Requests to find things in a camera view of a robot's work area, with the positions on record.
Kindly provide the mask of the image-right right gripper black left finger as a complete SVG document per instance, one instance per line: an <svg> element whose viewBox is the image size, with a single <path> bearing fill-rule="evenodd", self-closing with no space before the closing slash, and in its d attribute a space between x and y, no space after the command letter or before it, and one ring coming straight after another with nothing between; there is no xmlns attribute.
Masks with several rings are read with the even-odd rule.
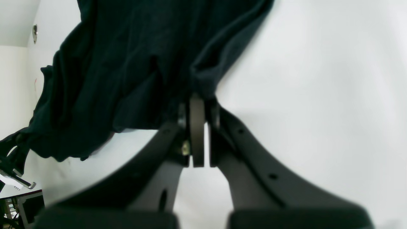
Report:
<svg viewBox="0 0 407 229"><path fill-rule="evenodd" d="M186 108L166 122L122 168L79 194L44 210L36 229L178 229L172 212L188 131Z"/></svg>

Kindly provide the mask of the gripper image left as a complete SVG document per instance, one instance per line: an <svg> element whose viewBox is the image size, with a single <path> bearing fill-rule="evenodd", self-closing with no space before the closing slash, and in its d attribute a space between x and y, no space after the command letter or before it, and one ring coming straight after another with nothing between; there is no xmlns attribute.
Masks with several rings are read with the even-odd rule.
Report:
<svg viewBox="0 0 407 229"><path fill-rule="evenodd" d="M36 182L25 181L22 178L22 174L17 171L16 167L6 159L1 159L0 161L0 173L1 181L4 184L14 186L18 190L22 187L32 190L37 185Z"/></svg>

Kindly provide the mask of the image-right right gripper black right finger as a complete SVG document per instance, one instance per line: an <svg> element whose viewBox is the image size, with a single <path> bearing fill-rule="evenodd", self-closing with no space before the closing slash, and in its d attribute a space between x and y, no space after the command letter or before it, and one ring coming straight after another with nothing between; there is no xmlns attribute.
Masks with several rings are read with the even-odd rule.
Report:
<svg viewBox="0 0 407 229"><path fill-rule="evenodd" d="M205 103L210 165L228 181L233 212L228 229L372 229L358 204L310 183L273 157L244 123Z"/></svg>

